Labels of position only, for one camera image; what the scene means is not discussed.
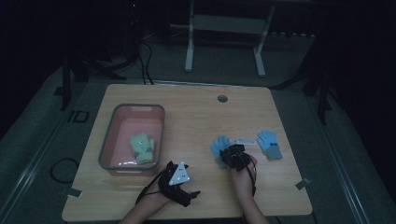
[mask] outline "person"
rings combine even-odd
[[[248,165],[250,172],[254,172],[254,165],[257,160],[250,156],[252,162]],[[264,216],[259,206],[256,204],[252,195],[252,181],[248,170],[244,169],[237,172],[236,169],[231,169],[231,178],[233,182],[233,189],[241,207],[243,209],[244,217],[248,224],[268,224],[267,218]],[[150,186],[148,193],[157,192],[160,187],[156,182]],[[161,210],[167,203],[171,202],[161,193],[152,193],[144,196],[122,219],[120,224],[140,224],[147,218],[154,215]]]

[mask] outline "wooden table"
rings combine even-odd
[[[226,95],[228,102],[218,101]],[[159,104],[165,108],[161,168],[173,161],[186,162],[191,181],[187,192],[200,190],[191,205],[169,203],[151,219],[241,217],[228,169],[220,169],[210,150],[213,139],[225,134],[232,139],[255,140],[265,129],[275,132],[283,159],[268,161],[259,145],[246,146],[258,160],[255,199],[267,216],[308,215],[312,211],[288,138],[266,88],[221,86],[110,85],[99,109],[73,183],[80,198],[68,197],[66,221],[120,220],[153,176],[113,176],[101,168],[101,150],[116,105]]]

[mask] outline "light blue glove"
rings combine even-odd
[[[275,133],[263,130],[257,135],[259,137],[256,141],[259,143],[268,160],[273,161],[282,159],[282,153],[277,145]]]
[[[225,135],[221,135],[219,138],[213,140],[213,145],[210,146],[212,149],[213,155],[215,156],[216,161],[219,164],[219,168],[226,168],[227,165],[222,161],[220,157],[220,152],[230,146],[230,138]]]

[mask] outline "gray floor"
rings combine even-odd
[[[148,38],[147,43],[152,48],[149,72],[155,84],[172,82],[263,87],[292,77],[313,41],[303,36],[286,38],[270,35],[262,53],[267,77],[262,78],[257,76],[252,49],[246,45],[218,43],[208,46],[205,41],[198,41],[193,70],[185,73],[187,48],[185,44],[180,44],[184,36],[178,36],[176,41],[170,43],[155,42],[153,37],[155,35]],[[141,52],[146,60],[149,49],[142,46]],[[53,95],[56,87],[62,85],[61,71],[49,77],[0,143],[1,217],[6,217],[9,223],[64,223],[62,211],[66,196],[60,191],[70,188],[71,184],[54,181],[50,169],[65,158],[80,160],[106,86],[109,83],[142,84],[139,67],[139,64],[135,64],[125,71],[119,71],[121,76],[128,77],[122,82],[94,74],[88,83],[74,81],[73,101],[64,112],[60,111],[62,98]],[[321,125],[316,116],[318,97],[303,95],[302,86],[305,82],[302,80],[282,91],[272,91],[272,94],[302,177],[312,181],[306,188],[318,223],[396,223],[395,204],[375,172],[345,111],[329,98],[332,110],[326,112],[327,125]],[[73,110],[89,112],[88,121],[69,121]],[[37,152],[43,153],[39,160],[34,160]],[[17,194],[12,190],[19,179],[25,180],[23,178],[29,175],[23,172],[26,167],[36,169],[37,173],[30,174],[31,178],[26,181],[31,184],[30,188]],[[73,179],[75,173],[76,166],[70,161],[62,162],[54,169],[54,174],[62,180]],[[360,204],[355,206],[361,205],[362,214],[356,214],[354,202],[349,201],[349,192],[355,192],[358,196]],[[14,195],[14,203],[7,200],[9,195]],[[11,209],[5,211],[4,205]],[[279,220],[282,223],[315,223],[312,215],[279,217]],[[161,223],[239,221],[185,220]],[[270,217],[270,221],[278,223],[275,217]]]

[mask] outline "white tag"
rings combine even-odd
[[[177,169],[175,170],[174,175],[172,176],[171,180],[169,181],[169,185],[173,186],[176,184],[185,183],[190,180],[189,175],[187,174],[186,167],[184,167],[184,161],[181,162]]]

